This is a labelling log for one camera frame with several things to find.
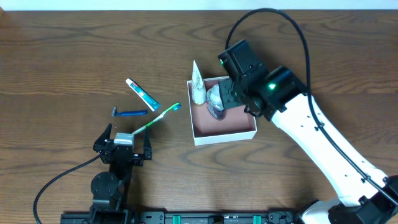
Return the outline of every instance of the wood grain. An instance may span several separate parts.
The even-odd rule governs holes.
[[[388,175],[398,174],[398,29],[395,11],[288,11],[312,57],[313,94],[348,140]],[[134,169],[131,205],[176,210],[300,209],[335,197],[315,164],[265,119],[253,140],[193,145],[186,81],[195,59],[205,78],[244,12],[8,12],[0,21],[1,223],[33,223],[37,192],[57,174],[95,156],[108,123],[133,131],[158,113],[125,84],[131,77],[163,106],[181,102],[151,129],[153,160]],[[304,80],[301,43],[282,18],[259,14],[232,41],[247,39],[272,69]],[[137,139],[140,144],[142,136]],[[39,201],[44,223],[87,211],[96,161],[51,185]],[[398,223],[395,217],[391,223]]]

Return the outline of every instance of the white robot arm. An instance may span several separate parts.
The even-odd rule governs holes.
[[[329,122],[313,99],[313,106],[323,128],[339,147],[357,164],[361,170],[372,177],[379,186],[384,187],[387,177],[367,161]],[[297,95],[285,104],[287,110],[277,111],[271,121],[286,132],[308,154],[320,168],[335,189],[338,199],[330,202],[317,202],[302,214],[305,223],[329,223],[328,210],[340,202],[346,207],[360,206],[360,198],[372,198],[378,190],[362,176],[336,151],[326,137],[317,129],[308,106],[307,96]]]
[[[269,72],[247,41],[229,46],[237,26],[257,12],[279,14],[294,26],[303,43],[307,86],[286,67]],[[230,77],[219,83],[224,108],[246,105],[246,112],[272,121],[303,148],[335,189],[337,199],[312,204],[298,215],[301,222],[385,223],[398,212],[398,176],[388,177],[358,153],[313,99],[307,41],[289,15],[266,8],[248,12],[229,32],[218,59]]]

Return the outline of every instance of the open cardboard box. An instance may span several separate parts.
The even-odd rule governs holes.
[[[204,79],[206,91],[228,77]],[[219,142],[252,139],[257,132],[256,120],[243,112],[244,106],[226,111],[222,121],[215,119],[207,109],[207,103],[196,105],[192,101],[192,81],[187,82],[193,140],[196,146]]]

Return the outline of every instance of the black cable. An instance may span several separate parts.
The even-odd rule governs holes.
[[[330,144],[338,151],[338,153],[362,176],[364,180],[367,180],[374,188],[376,188],[380,193],[382,193],[391,203],[393,203],[395,206],[398,206],[397,200],[392,198],[387,192],[385,192],[375,181],[371,179],[369,175],[367,175],[361,168],[359,168],[354,161],[352,161],[347,154],[343,150],[340,149],[340,147],[334,142],[334,140],[330,137],[330,135],[326,132],[326,130],[323,128],[323,124],[319,121],[317,114],[315,113],[315,110],[313,108],[312,104],[312,93],[311,93],[311,71],[310,71],[310,53],[308,51],[308,45],[307,41],[305,40],[304,34],[301,31],[299,25],[285,12],[277,10],[277,9],[268,9],[268,8],[263,8],[263,9],[256,9],[253,11],[248,12],[245,14],[240,20],[238,20],[235,25],[232,27],[231,31],[228,34],[228,38],[226,39],[225,43],[225,49],[228,49],[229,47],[229,40],[232,37],[232,33],[234,30],[237,28],[237,26],[245,20],[247,17],[257,13],[257,12],[274,12],[278,15],[283,16],[285,19],[287,19],[295,28],[297,31],[298,35],[300,36],[300,39],[303,43],[304,47],[304,54],[305,54],[305,67],[307,70],[307,96],[308,96],[308,106],[310,107],[310,111],[312,114],[312,117],[315,121],[315,123],[318,126],[318,129],[322,132],[322,134],[326,137],[326,139],[330,142]]]
[[[36,220],[37,224],[42,224],[42,222],[40,221],[39,216],[37,214],[37,202],[39,202],[39,198],[42,195],[42,193],[44,192],[44,190],[47,189],[47,187],[49,187],[52,183],[54,183],[56,180],[58,180],[59,178],[63,177],[64,175],[67,175],[70,172],[73,172],[73,171],[75,171],[77,169],[80,169],[80,168],[82,168],[84,166],[87,166],[88,164],[91,164],[92,162],[94,162],[95,160],[100,158],[104,153],[105,153],[105,150],[102,151],[100,154],[98,154],[96,157],[90,159],[89,161],[87,161],[87,162],[85,162],[83,164],[80,164],[80,165],[78,165],[78,166],[76,166],[76,167],[74,167],[72,169],[69,169],[69,170],[63,172],[62,174],[54,177],[52,180],[50,180],[50,182],[48,182],[46,185],[44,185],[42,190],[40,190],[40,192],[36,195],[35,201],[33,203],[33,216],[35,217],[35,220]]]

